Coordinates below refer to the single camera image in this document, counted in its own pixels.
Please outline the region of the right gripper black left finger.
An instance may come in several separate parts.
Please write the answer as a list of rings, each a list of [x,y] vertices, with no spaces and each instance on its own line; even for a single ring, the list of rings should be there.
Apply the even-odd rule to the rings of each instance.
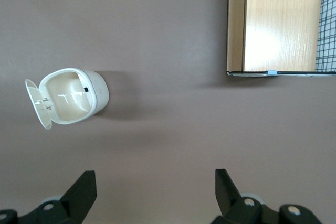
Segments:
[[[23,216],[2,209],[1,223],[83,223],[96,199],[95,171],[85,171],[61,198],[43,202]]]

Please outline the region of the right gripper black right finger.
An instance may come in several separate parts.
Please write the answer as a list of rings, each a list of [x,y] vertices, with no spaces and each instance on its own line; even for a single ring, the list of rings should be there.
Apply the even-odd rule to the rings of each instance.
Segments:
[[[215,170],[215,196],[221,215],[212,223],[320,223],[308,208],[285,204],[272,210],[251,196],[242,196],[227,170]]]

